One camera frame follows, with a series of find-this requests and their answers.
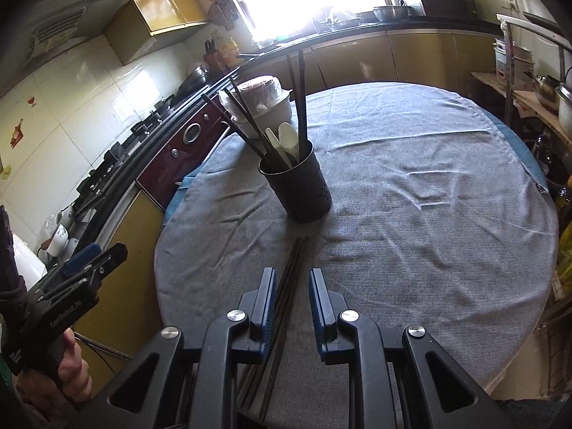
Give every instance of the tablecloth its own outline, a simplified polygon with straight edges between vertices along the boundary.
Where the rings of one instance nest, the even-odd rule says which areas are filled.
[[[310,95],[307,111],[331,211],[307,225],[288,220],[256,155],[225,139],[157,243],[164,323],[191,329],[233,309],[309,235],[304,272],[320,267],[329,289],[380,325],[424,325],[479,384],[493,382],[550,288],[558,223],[546,189],[455,93],[350,85]],[[304,275],[265,424],[345,428],[347,368],[320,362],[307,285]]]

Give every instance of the silver screw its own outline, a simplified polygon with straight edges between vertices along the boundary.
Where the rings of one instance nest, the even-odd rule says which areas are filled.
[[[341,312],[341,318],[347,322],[354,322],[357,321],[359,318],[359,313],[354,311],[353,309],[347,309]]]
[[[234,309],[227,313],[227,318],[234,322],[242,321],[246,317],[247,314],[244,311],[240,311],[239,309]]]
[[[178,329],[173,326],[168,326],[161,331],[161,335],[163,336],[163,339],[174,339],[178,336]]]
[[[415,337],[416,339],[420,339],[425,335],[425,328],[423,326],[409,326],[407,328],[407,332],[411,337]]]

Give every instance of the hand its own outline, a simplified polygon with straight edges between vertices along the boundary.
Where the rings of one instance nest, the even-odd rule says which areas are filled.
[[[89,366],[81,358],[81,348],[75,343],[75,335],[71,329],[64,332],[66,345],[64,358],[58,367],[58,376],[62,381],[64,394],[74,401],[85,401],[92,394],[92,378]],[[16,386],[32,404],[47,415],[64,416],[67,401],[50,378],[33,369],[22,371]]]

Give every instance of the cable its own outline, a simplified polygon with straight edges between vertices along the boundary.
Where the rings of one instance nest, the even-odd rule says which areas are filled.
[[[88,344],[87,342],[84,342],[84,344],[86,344],[89,348],[92,349],[92,351],[101,358],[101,360],[106,364],[106,366],[109,368],[109,370],[113,373],[113,375],[115,376],[115,371],[113,370],[113,368],[111,367],[111,365],[108,363],[108,361],[103,357],[103,355],[101,355],[96,349],[95,347],[91,346],[90,344]]]
[[[107,353],[108,355],[115,356],[116,358],[121,358],[122,360],[130,360],[132,358],[130,355],[126,355],[124,353],[118,352],[117,350],[114,350],[113,348],[109,348],[106,345],[100,344],[99,342],[96,342],[92,339],[88,339],[87,337],[85,337],[81,334],[78,334],[75,331],[74,331],[74,334],[78,339],[80,339],[87,346],[92,347],[92,348],[96,348],[99,351]]]

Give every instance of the spoon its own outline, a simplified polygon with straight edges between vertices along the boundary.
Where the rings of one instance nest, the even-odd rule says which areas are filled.
[[[298,152],[298,132],[287,122],[278,126],[278,139],[287,153],[290,153],[296,161],[300,161]]]
[[[268,136],[268,139],[270,140],[270,144],[276,149],[276,151],[278,152],[278,155],[280,155],[282,160],[286,163],[286,166],[288,166],[289,169],[292,169],[292,163],[290,163],[290,160],[288,159],[288,156],[286,155],[286,151],[284,150],[284,147],[282,147],[279,140],[274,135],[274,132],[272,132],[272,129],[270,127],[267,127],[265,129],[265,132],[266,132],[266,135]]]

